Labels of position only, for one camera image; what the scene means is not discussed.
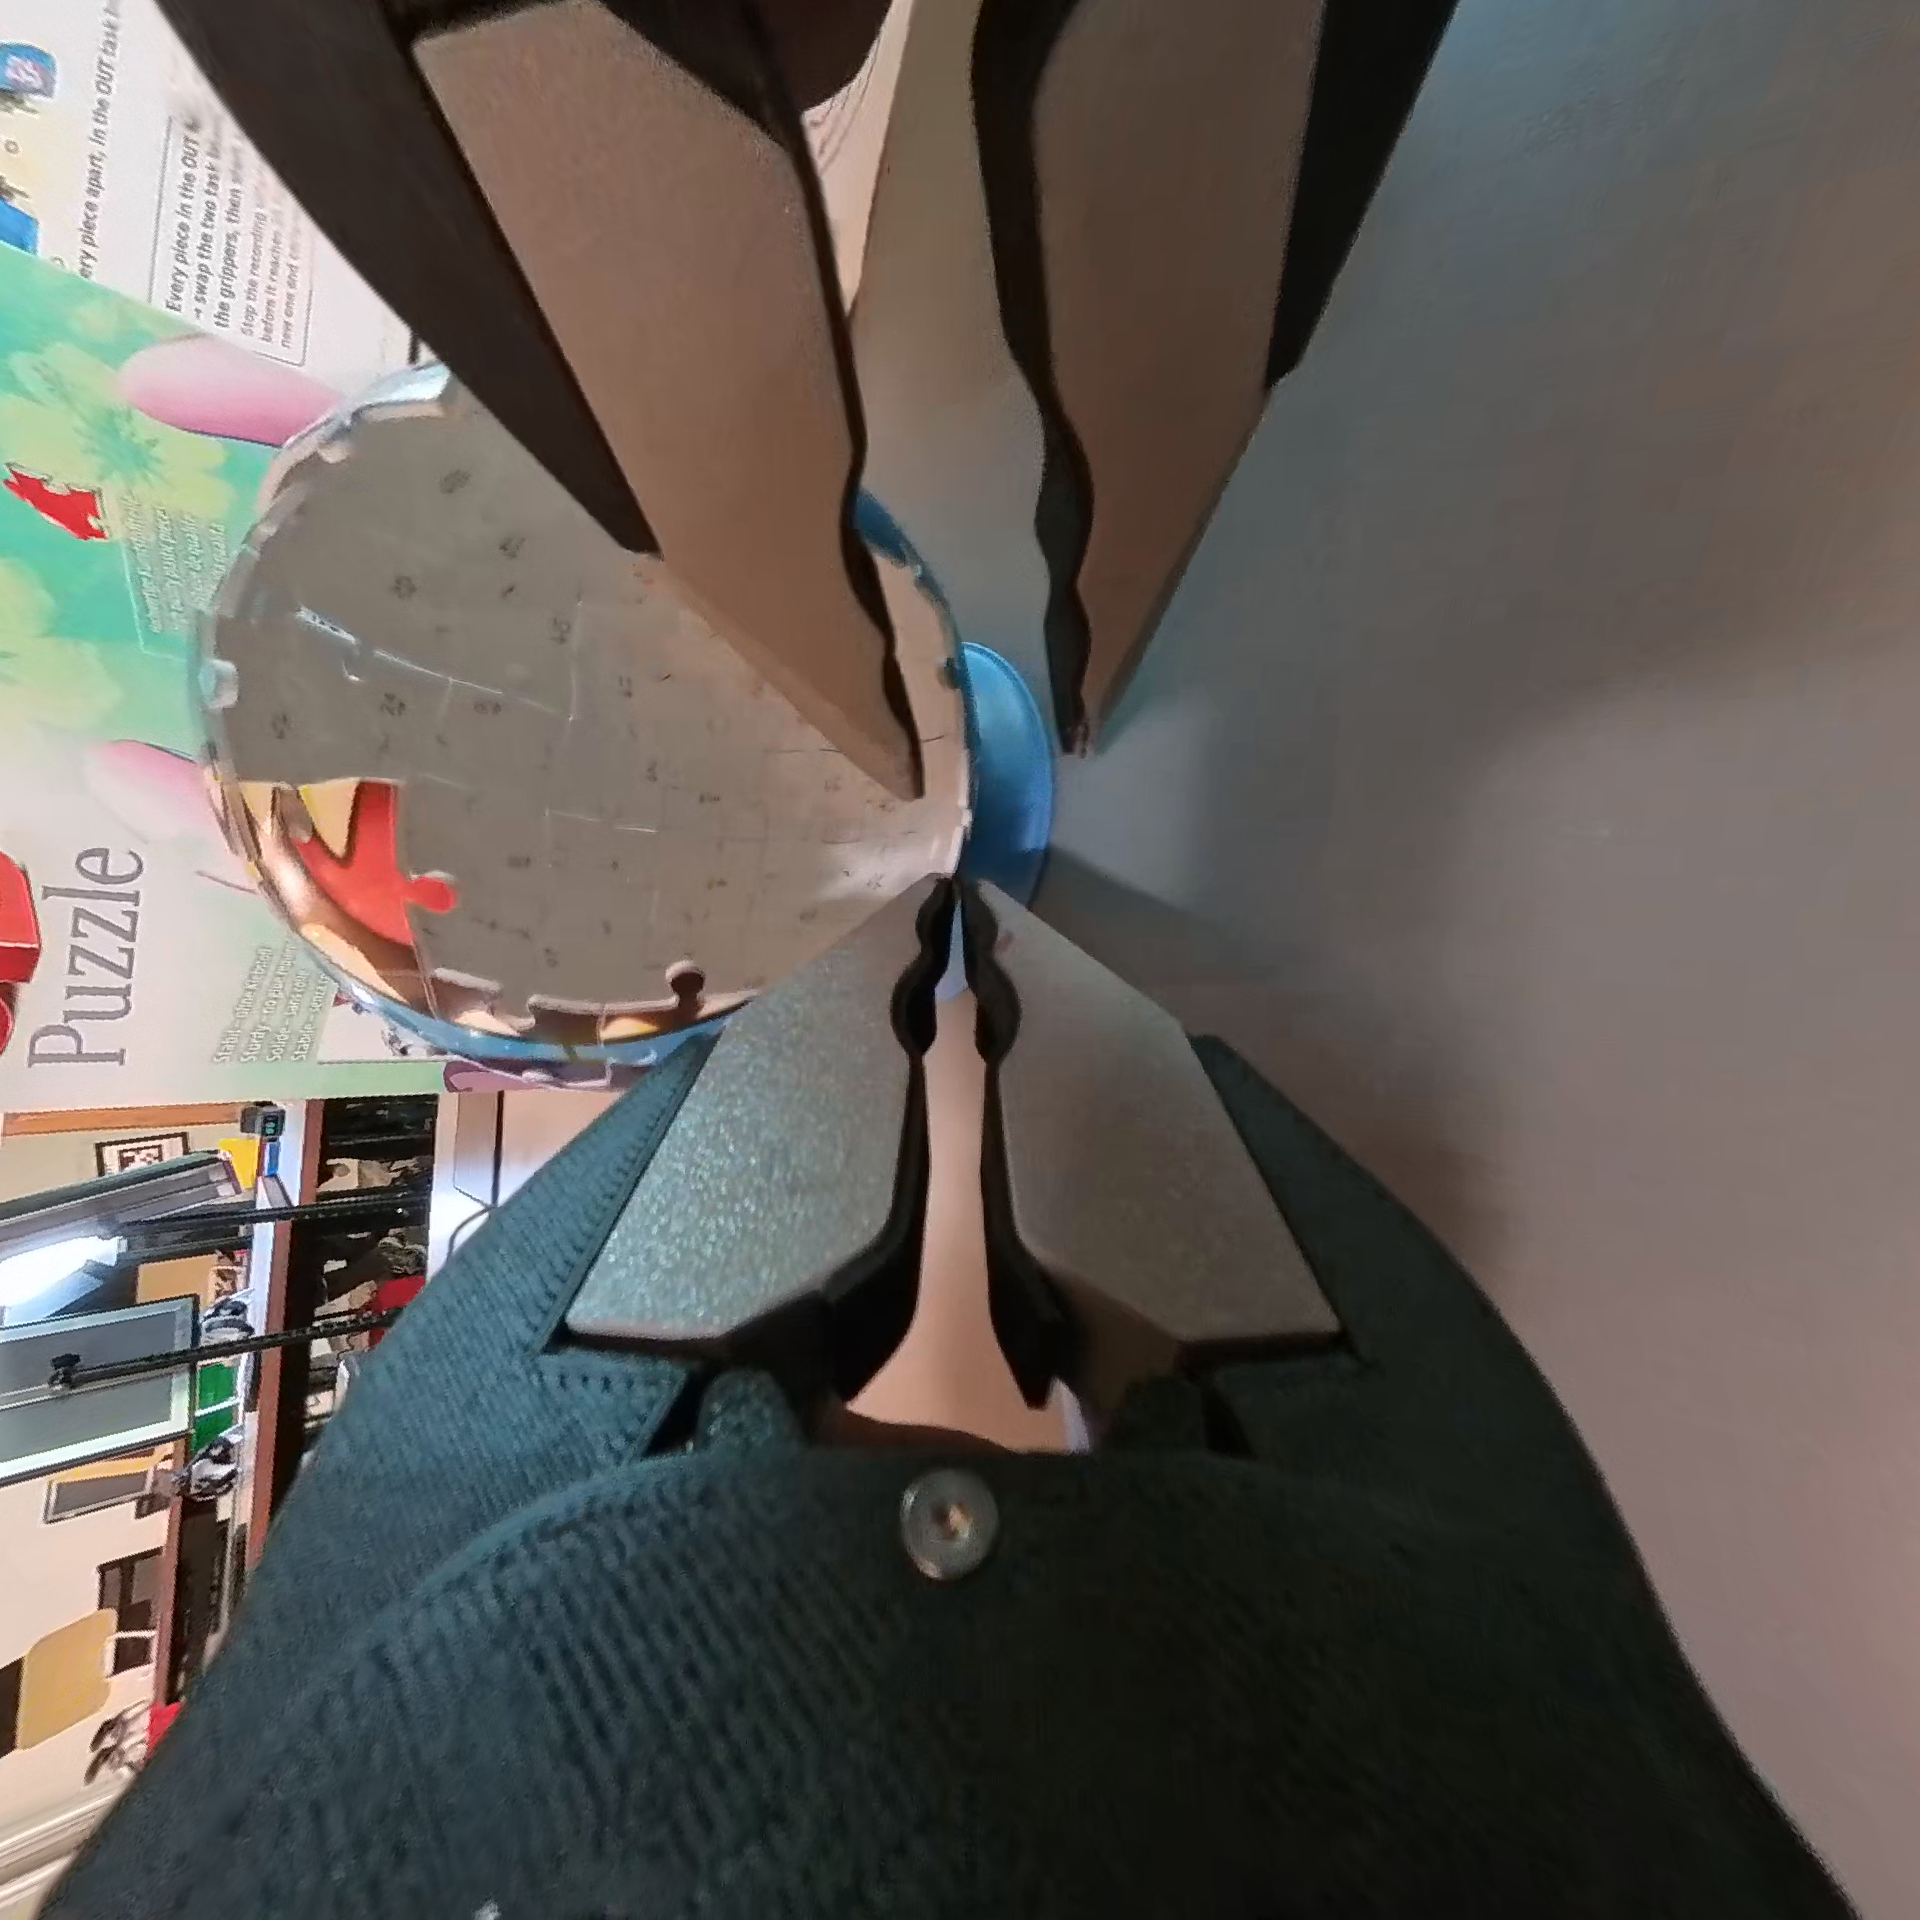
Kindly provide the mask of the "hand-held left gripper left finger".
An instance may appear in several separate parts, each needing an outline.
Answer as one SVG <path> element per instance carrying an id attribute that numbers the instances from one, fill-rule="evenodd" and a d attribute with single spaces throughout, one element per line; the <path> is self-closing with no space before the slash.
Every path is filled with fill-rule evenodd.
<path id="1" fill-rule="evenodd" d="M 565 1314 L 577 1346 L 805 1405 L 877 1380 L 920 1304 L 948 953 L 952 882 L 926 876 L 726 1019 Z"/>

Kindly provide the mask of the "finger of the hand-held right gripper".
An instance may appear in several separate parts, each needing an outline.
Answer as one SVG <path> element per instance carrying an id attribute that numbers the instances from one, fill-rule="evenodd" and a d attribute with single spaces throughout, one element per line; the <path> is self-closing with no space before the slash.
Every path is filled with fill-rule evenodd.
<path id="1" fill-rule="evenodd" d="M 926 751 L 805 107 L 884 5 L 437 5 L 410 30 L 664 576 L 898 799 Z"/>
<path id="2" fill-rule="evenodd" d="M 982 5 L 971 131 L 1041 415 L 1063 751 L 1117 710 L 1262 425 L 1322 23 L 1303 0 Z"/>

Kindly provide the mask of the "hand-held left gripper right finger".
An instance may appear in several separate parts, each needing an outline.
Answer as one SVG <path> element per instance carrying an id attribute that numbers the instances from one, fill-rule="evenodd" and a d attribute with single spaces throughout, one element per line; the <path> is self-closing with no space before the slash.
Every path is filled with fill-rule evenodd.
<path id="1" fill-rule="evenodd" d="M 998 1348 L 1023 1405 L 1338 1348 L 1342 1316 L 1173 1013 L 966 885 Z"/>

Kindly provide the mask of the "blue cartoon puzzle ball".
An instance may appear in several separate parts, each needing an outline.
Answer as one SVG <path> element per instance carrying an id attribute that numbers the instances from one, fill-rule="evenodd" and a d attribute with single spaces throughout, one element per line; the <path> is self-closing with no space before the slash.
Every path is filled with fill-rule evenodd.
<path id="1" fill-rule="evenodd" d="M 971 830 L 970 677 L 859 500 L 926 791 L 888 795 L 446 369 L 276 448 L 201 639 L 276 922 L 426 1047 L 608 1076 L 802 972 Z"/>

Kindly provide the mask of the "colourful puzzle box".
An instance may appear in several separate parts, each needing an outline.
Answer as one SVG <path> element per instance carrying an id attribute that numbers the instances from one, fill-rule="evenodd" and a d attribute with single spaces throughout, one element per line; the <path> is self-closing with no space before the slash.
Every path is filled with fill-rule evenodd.
<path id="1" fill-rule="evenodd" d="M 555 530 L 577 585 L 539 580 Z M 446 374 L 359 406 L 4 249 L 4 1107 L 446 1091 L 405 776 L 567 665 L 606 530 Z"/>

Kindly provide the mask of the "grey framed light panel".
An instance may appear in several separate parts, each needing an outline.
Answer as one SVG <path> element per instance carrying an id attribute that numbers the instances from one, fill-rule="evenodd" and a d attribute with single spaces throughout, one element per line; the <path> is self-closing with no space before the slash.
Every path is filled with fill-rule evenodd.
<path id="1" fill-rule="evenodd" d="M 195 1422 L 201 1302 L 4 1326 L 0 1485 L 178 1445 Z"/>

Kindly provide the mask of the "yellow and black wall panel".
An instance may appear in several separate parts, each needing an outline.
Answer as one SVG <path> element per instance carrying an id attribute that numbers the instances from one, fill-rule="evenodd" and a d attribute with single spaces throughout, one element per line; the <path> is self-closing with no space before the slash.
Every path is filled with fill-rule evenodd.
<path id="1" fill-rule="evenodd" d="M 97 1609 L 43 1632 L 0 1670 L 0 1755 L 41 1747 L 100 1722 L 112 1691 L 115 1611 Z"/>

